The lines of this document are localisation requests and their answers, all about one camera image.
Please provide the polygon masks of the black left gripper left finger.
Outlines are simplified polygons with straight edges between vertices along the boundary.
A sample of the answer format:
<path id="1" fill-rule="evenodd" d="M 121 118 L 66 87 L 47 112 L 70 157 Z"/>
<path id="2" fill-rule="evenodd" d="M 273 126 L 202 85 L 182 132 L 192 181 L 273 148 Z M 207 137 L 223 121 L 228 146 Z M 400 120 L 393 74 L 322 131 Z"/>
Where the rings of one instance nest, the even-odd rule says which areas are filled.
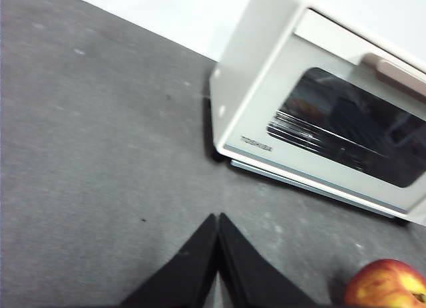
<path id="1" fill-rule="evenodd" d="M 144 281 L 121 307 L 202 307 L 216 274 L 216 216 L 210 214 L 173 258 Z"/>

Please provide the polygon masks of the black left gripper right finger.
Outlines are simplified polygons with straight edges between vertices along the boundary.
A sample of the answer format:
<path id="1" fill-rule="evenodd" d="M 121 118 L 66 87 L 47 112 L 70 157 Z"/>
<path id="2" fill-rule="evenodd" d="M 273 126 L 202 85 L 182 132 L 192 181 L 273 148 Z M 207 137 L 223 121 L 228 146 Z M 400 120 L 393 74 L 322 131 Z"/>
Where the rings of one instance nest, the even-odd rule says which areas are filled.
<path id="1" fill-rule="evenodd" d="M 262 257 L 224 213 L 218 217 L 218 255 L 218 269 L 235 307 L 317 305 Z"/>

